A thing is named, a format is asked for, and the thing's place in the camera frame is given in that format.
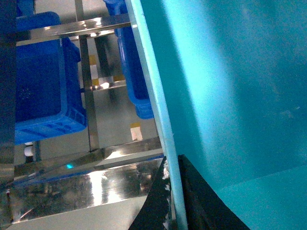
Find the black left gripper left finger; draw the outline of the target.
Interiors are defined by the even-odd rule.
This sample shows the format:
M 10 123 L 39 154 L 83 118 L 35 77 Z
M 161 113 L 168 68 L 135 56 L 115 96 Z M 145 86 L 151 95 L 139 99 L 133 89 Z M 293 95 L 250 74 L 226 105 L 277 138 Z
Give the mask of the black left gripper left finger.
M 175 230 L 172 215 L 171 183 L 167 158 L 164 157 L 147 198 L 130 230 Z

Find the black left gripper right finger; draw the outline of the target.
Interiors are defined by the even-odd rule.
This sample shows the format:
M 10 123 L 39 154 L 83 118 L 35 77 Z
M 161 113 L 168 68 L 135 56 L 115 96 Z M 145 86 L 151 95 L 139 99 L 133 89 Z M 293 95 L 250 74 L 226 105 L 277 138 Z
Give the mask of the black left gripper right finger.
M 178 156 L 189 230 L 248 230 L 185 155 Z

